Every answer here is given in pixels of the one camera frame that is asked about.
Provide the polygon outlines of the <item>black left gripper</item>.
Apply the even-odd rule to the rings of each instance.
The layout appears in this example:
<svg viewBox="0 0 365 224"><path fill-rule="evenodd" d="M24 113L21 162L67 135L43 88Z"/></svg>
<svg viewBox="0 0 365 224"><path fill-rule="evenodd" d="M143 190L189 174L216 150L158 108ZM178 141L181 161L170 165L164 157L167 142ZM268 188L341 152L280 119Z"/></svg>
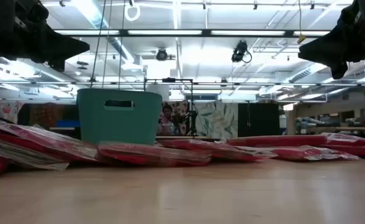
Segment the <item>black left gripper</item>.
<svg viewBox="0 0 365 224"><path fill-rule="evenodd" d="M90 45L50 28L48 10L40 1L0 0L0 57L47 62L58 72L65 60L84 53Z"/></svg>

